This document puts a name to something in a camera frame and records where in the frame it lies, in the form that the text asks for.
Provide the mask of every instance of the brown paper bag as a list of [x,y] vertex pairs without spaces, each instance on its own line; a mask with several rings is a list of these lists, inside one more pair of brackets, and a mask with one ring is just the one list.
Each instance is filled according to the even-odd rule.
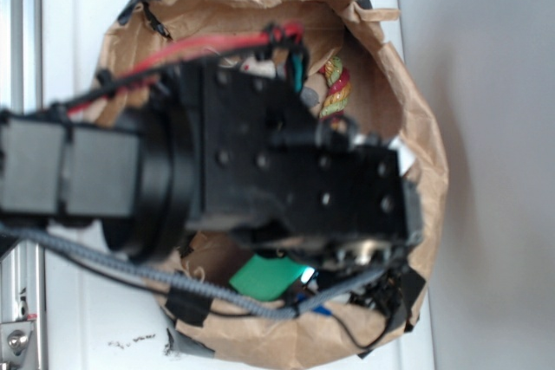
[[[380,21],[396,19],[398,11],[366,10],[359,1],[154,0],[149,2],[150,10],[165,25],[171,39],[152,30],[139,5],[126,25],[115,23],[108,30],[99,66],[119,75],[173,40],[198,34],[258,31],[269,22],[302,22],[311,57],[310,74],[339,54],[351,73],[353,86],[346,114],[357,120],[363,133],[378,132],[385,138],[399,134],[416,156],[408,176],[418,184],[421,195],[424,241],[412,252],[409,263],[428,280],[440,242],[447,193],[447,162],[441,136],[428,104],[399,55],[390,43],[383,43]],[[100,114],[96,121],[109,125],[124,106],[140,105],[145,99],[146,93],[117,96],[96,107]],[[208,237],[204,243],[211,244],[210,240]],[[201,243],[197,249],[202,247],[205,246]],[[176,256],[161,267],[184,270]],[[185,260],[189,261],[189,268],[193,260]],[[410,325],[418,320],[424,293],[425,290],[410,311]],[[217,301],[213,307],[227,312],[236,310]],[[333,302],[325,307],[343,319],[360,344],[378,339],[387,325],[385,317],[374,310]],[[335,320],[318,314],[280,322],[209,315],[202,328],[180,320],[176,321],[176,328],[213,350],[216,358],[260,367],[301,369],[362,352]],[[405,328],[406,323],[401,323],[380,344],[398,337]]]

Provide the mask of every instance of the colorful object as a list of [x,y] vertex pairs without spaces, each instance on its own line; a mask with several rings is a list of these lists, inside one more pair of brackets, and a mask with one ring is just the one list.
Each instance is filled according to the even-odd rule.
[[322,120],[331,118],[332,126],[336,127],[339,121],[337,116],[343,114],[343,110],[349,103],[350,73],[343,67],[338,56],[330,58],[319,72],[323,74],[329,87],[319,117]]
[[288,257],[266,259],[254,255],[230,279],[230,285],[242,295],[261,302],[275,301],[307,269]]

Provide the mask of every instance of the green object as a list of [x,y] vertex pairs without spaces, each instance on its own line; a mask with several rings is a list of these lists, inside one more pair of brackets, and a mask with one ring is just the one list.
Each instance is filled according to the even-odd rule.
[[306,266],[288,257],[266,259],[254,255],[230,279],[230,285],[240,294],[261,302],[275,301],[306,270]]
[[320,117],[326,117],[326,116],[329,116],[330,114],[341,112],[344,108],[347,107],[347,103],[349,103],[349,99],[350,97],[347,96],[341,101],[336,101],[335,103],[330,104],[327,107],[324,107],[320,112]]

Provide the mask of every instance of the screw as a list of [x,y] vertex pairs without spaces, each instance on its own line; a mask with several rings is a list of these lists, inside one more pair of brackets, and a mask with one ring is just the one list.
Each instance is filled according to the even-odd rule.
[[330,205],[330,201],[331,201],[331,195],[329,192],[325,192],[322,194],[322,198],[320,199],[320,202],[322,203],[322,205],[324,207],[327,207],[328,205]]
[[229,75],[224,71],[218,71],[216,73],[216,81],[220,86],[226,86],[229,82]]
[[331,158],[328,155],[321,156],[320,159],[318,160],[318,165],[324,170],[330,169]]
[[386,164],[384,161],[380,162],[380,164],[378,165],[378,175],[381,178],[386,178],[391,171],[389,168],[389,165]]
[[262,78],[255,78],[252,80],[252,87],[257,93],[262,93],[264,90],[265,82]]
[[12,335],[9,339],[8,339],[8,345],[10,346],[10,348],[12,350],[15,350],[16,348],[19,348],[21,346],[21,340],[19,339],[18,336],[16,335]]
[[386,195],[384,198],[382,198],[380,207],[382,208],[382,211],[386,214],[391,214],[391,212],[395,208],[395,201],[391,198],[391,196]]
[[225,149],[216,152],[216,160],[221,166],[228,166],[231,159],[229,152]]
[[265,154],[259,153],[256,158],[256,164],[260,169],[267,169],[270,165],[270,160]]
[[15,355],[21,354],[21,352],[27,348],[27,344],[29,344],[29,337],[19,329],[8,335],[8,346]]

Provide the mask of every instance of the silver metal part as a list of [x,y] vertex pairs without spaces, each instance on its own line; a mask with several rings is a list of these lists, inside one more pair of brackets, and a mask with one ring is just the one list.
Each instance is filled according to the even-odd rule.
[[0,324],[0,362],[3,366],[19,370],[40,368],[35,324],[34,321]]
[[[42,104],[41,0],[0,0],[0,17],[0,107],[35,110]],[[17,330],[28,342],[18,356],[8,342]],[[0,263],[0,334],[0,370],[47,368],[44,251],[35,244],[18,244]]]
[[17,329],[8,335],[8,347],[15,355],[21,355],[28,345],[29,337],[22,330]]

